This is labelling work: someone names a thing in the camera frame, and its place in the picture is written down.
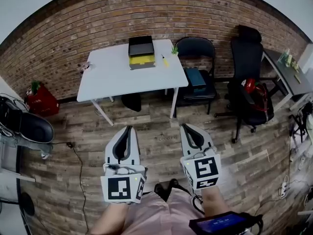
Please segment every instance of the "chair backrest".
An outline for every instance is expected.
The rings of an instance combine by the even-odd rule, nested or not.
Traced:
[[[234,78],[243,81],[247,78],[260,78],[263,46],[261,34],[253,28],[239,25],[239,36],[231,39],[234,59]]]
[[[207,56],[215,58],[215,48],[212,42],[202,37],[184,37],[176,43],[178,57]]]

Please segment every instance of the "black chair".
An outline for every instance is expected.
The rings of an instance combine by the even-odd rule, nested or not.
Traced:
[[[187,58],[200,58],[201,56],[212,58],[212,68],[208,72],[206,70],[193,70],[192,74],[198,75],[202,84],[193,85],[190,74],[190,70],[185,68],[186,77],[189,85],[179,89],[177,106],[187,106],[191,104],[208,104],[207,113],[210,113],[211,101],[216,96],[216,90],[214,87],[214,60],[215,60],[215,48],[212,42],[206,38],[201,37],[185,37],[180,39],[176,46],[178,47],[178,57]]]
[[[256,81],[260,78],[261,61],[263,46],[261,44],[261,34],[253,28],[239,25],[239,36],[231,40],[231,49],[234,59],[235,74],[229,84],[226,99],[230,101],[228,109],[233,112],[217,113],[214,116],[237,116],[236,138],[232,139],[233,143],[238,140],[242,120],[252,126],[251,132],[256,131],[256,126],[266,123],[274,117],[273,105],[268,97],[268,111],[258,111],[252,107],[254,104],[251,96],[246,92],[241,83],[248,78],[254,78]]]

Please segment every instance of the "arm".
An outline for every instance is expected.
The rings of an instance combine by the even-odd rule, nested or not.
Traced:
[[[110,204],[90,231],[92,235],[119,234],[124,226],[129,206]]]
[[[217,186],[201,190],[203,209],[206,217],[215,216],[229,212],[230,208],[223,199],[220,189]]]

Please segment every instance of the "chair armrest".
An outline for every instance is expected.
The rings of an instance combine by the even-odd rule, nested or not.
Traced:
[[[249,104],[254,104],[254,101],[252,100],[252,98],[250,97],[248,92],[246,92],[245,88],[242,85],[239,86],[239,90]]]

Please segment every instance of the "screen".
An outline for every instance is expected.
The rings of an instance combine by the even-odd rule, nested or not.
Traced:
[[[246,219],[238,216],[236,214],[229,214],[223,217],[217,217],[215,219],[206,220],[197,223],[197,225],[207,233],[214,233],[216,231],[222,230],[226,227],[233,226],[240,222],[245,221]]]

